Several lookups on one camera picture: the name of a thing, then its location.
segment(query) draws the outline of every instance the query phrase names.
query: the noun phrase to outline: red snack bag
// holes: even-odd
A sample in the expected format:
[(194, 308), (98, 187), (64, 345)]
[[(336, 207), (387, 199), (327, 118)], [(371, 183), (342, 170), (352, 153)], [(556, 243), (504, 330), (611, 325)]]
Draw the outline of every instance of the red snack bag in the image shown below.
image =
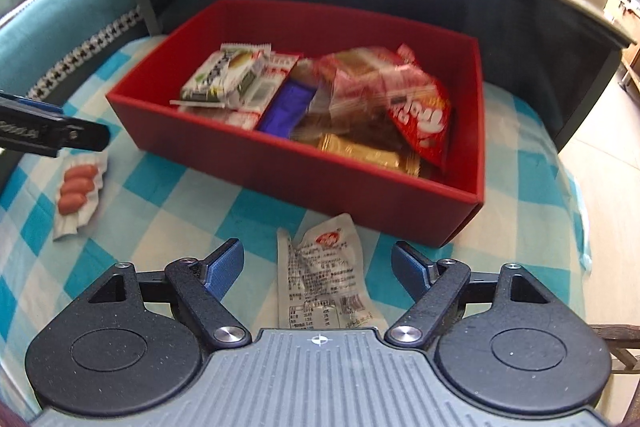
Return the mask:
[(445, 87), (436, 78), (432, 82), (431, 89), (408, 95), (388, 113), (412, 149), (444, 171), (451, 103)]

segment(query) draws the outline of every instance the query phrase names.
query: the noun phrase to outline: white plastic wrapper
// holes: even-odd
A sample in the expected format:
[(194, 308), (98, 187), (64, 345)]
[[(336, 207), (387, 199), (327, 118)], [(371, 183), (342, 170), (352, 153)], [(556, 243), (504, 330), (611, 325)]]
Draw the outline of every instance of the white plastic wrapper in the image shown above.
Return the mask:
[(297, 330), (388, 327), (369, 298), (349, 214), (308, 230), (296, 247), (278, 229), (278, 322)]
[(178, 105), (179, 112), (221, 121), (245, 130), (255, 129), (299, 57), (271, 53), (262, 74), (253, 81), (236, 105), (227, 103), (223, 104), (225, 107), (214, 107), (214, 104), (208, 102), (184, 100), (170, 100), (169, 103)]
[(197, 102), (203, 107), (231, 107), (264, 71), (270, 44), (229, 44), (209, 55), (180, 90), (176, 105)]
[[(86, 203), (77, 212), (62, 216), (58, 210), (60, 201), (60, 187), (62, 187), (65, 173), (72, 167), (81, 165), (95, 165), (98, 173), (92, 178), (94, 190), (86, 194)], [(107, 170), (107, 151), (91, 152), (67, 156), (63, 163), (62, 180), (56, 195), (56, 214), (53, 218), (53, 239), (58, 239), (63, 235), (78, 233), (79, 227), (84, 227), (94, 215), (98, 207), (98, 191), (102, 188), (102, 176)]]

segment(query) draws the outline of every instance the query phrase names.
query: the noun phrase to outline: blue checkered tablecloth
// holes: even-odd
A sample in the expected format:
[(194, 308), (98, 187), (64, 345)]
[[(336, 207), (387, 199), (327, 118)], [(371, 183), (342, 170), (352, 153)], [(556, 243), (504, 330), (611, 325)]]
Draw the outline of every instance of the blue checkered tablecloth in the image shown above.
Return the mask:
[[(24, 372), (31, 339), (116, 261), (158, 270), (203, 257), (229, 237), (242, 240), (244, 271), (223, 303), (255, 334), (277, 325), (276, 229), (302, 237), (327, 216), (284, 203), (140, 151), (105, 93), (161, 38), (116, 52), (65, 105), (65, 113), (106, 123), (113, 140), (94, 219), (79, 235), (51, 240), (59, 158), (26, 155), (0, 195), (0, 396), (25, 417), (38, 410)], [(475, 271), (526, 266), (578, 314), (589, 261), (584, 214), (540, 118), (524, 102), (486, 84), (486, 203), (452, 242), (422, 248)], [(395, 280), (397, 238), (358, 228), (371, 298), (392, 323), (412, 300)]]

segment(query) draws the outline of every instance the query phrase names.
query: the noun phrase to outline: ridged gray plate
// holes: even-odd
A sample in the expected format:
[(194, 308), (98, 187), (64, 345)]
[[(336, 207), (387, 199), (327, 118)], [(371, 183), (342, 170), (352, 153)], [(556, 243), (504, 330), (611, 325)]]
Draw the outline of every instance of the ridged gray plate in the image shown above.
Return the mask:
[(451, 393), (417, 351), (372, 330), (264, 330), (216, 352), (186, 391), (129, 417), (80, 419), (53, 410), (35, 427), (602, 427), (588, 410), (540, 421), (476, 409)]

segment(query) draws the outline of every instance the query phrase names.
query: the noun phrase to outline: metal screw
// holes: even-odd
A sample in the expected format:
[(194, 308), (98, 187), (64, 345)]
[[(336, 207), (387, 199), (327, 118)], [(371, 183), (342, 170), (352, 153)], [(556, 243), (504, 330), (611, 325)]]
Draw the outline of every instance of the metal screw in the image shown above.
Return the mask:
[(244, 330), (238, 326), (222, 326), (213, 333), (216, 340), (229, 344), (240, 342), (245, 335)]
[(408, 344), (420, 340), (422, 332), (413, 326), (396, 326), (389, 331), (389, 336), (397, 342)]

